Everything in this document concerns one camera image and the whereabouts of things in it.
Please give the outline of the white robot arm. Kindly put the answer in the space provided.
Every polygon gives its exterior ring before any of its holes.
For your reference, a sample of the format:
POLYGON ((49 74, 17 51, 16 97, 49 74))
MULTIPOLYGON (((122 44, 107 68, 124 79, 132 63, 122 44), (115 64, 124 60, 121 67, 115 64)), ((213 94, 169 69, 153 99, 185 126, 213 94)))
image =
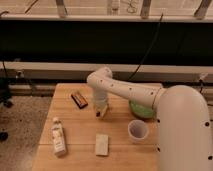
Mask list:
POLYGON ((89 74, 87 84, 95 103, 113 93, 156 111, 158 171, 213 171, 210 112, 196 89, 119 81, 108 67, 89 74))

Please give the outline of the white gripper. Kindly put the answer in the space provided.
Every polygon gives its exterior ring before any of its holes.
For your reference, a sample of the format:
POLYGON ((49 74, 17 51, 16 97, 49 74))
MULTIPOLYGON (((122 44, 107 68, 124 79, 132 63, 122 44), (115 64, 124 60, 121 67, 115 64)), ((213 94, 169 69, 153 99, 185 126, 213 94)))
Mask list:
MULTIPOLYGON (((97 109, 102 109, 108 104, 108 94, 101 89, 93 90, 93 103, 97 109)), ((96 117, 100 117, 100 112, 96 113, 96 117)))

